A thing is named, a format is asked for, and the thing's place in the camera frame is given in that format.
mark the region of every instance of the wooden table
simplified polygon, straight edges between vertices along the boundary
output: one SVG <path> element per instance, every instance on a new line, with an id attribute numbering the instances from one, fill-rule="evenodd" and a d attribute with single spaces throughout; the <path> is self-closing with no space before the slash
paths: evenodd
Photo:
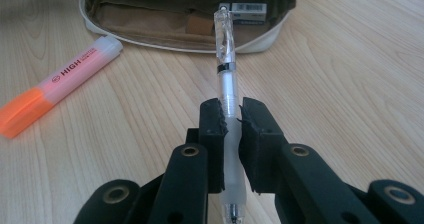
<path id="1" fill-rule="evenodd" d="M 98 36 L 78 0 L 0 0 L 0 105 Z M 0 223 L 72 223 L 100 185 L 143 185 L 217 96 L 211 54 L 124 43 L 119 58 L 15 139 L 0 138 Z M 298 0 L 277 42 L 238 56 L 240 96 L 264 102 L 290 142 L 362 190 L 395 179 L 424 193 L 424 0 Z M 246 223 L 277 223 L 249 193 Z M 216 195 L 209 223 L 220 223 Z"/>

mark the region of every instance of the orange highlighter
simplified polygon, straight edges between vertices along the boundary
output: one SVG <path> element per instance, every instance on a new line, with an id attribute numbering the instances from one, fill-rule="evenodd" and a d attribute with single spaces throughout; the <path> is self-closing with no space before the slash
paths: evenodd
<path id="1" fill-rule="evenodd" d="M 97 39 L 40 84 L 4 105 L 0 109 L 0 134 L 8 138 L 18 135 L 115 59 L 122 48 L 121 42 L 111 36 Z"/>

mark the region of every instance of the bolt hole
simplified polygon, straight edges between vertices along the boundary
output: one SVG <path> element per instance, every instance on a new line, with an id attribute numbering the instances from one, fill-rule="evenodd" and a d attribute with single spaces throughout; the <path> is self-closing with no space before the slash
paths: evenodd
<path id="1" fill-rule="evenodd" d="M 292 153 L 296 156 L 307 156 L 309 155 L 309 151 L 303 147 L 295 146 L 291 149 Z"/>
<path id="2" fill-rule="evenodd" d="M 181 151 L 181 153 L 183 154 L 183 156 L 187 157 L 196 156 L 197 154 L 199 154 L 199 149 L 197 149 L 196 147 L 186 147 Z"/>
<path id="3" fill-rule="evenodd" d="M 173 212 L 168 215 L 168 223 L 178 224 L 184 220 L 183 214 L 179 212 Z"/>
<path id="4" fill-rule="evenodd" d="M 352 223 L 352 224 L 360 223 L 358 217 L 355 214 L 352 214 L 350 212 L 343 212 L 342 218 L 347 223 Z"/>
<path id="5" fill-rule="evenodd" d="M 384 188 L 384 193 L 393 200 L 402 204 L 412 205 L 415 203 L 415 198 L 409 192 L 399 187 L 387 186 Z"/>
<path id="6" fill-rule="evenodd" d="M 109 188 L 103 195 L 103 201 L 107 204 L 119 203 L 130 194 L 130 190 L 126 186 L 114 186 Z"/>

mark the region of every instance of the pencil case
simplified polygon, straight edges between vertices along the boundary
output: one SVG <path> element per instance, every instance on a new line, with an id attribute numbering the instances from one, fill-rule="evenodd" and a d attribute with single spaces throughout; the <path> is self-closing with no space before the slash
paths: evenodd
<path id="1" fill-rule="evenodd" d="M 264 51 L 274 43 L 296 0 L 80 0 L 79 3 L 86 27 L 92 32 L 143 46 L 201 53 L 215 52 L 213 13 L 222 4 L 241 10 L 237 14 L 233 10 L 233 15 L 238 15 L 233 19 L 242 18 L 234 23 L 236 51 L 251 53 Z M 261 18 L 259 14 L 263 19 L 258 21 L 255 18 Z"/>

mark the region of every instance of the light wood desk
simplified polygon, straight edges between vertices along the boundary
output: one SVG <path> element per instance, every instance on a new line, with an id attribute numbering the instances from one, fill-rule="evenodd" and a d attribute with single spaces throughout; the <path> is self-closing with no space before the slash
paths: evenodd
<path id="1" fill-rule="evenodd" d="M 78 0 L 0 0 L 0 105 L 98 36 Z M 0 138 L 0 223 L 72 223 L 107 181 L 162 174 L 199 105 L 217 95 L 214 55 L 124 44 L 121 56 L 13 140 Z M 290 142 L 366 190 L 424 192 L 424 0 L 299 0 L 269 51 L 238 56 L 240 96 L 264 102 Z M 248 195 L 246 223 L 277 223 Z M 211 196 L 209 223 L 220 223 Z"/>

